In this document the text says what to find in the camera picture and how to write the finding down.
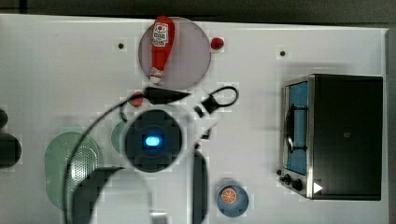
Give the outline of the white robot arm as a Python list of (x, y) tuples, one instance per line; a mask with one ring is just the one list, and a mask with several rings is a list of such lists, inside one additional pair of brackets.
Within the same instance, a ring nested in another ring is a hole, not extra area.
[(217, 91), (147, 87), (123, 116), (118, 166), (99, 167), (64, 197), (64, 224), (203, 224), (208, 168), (198, 147), (219, 121)]

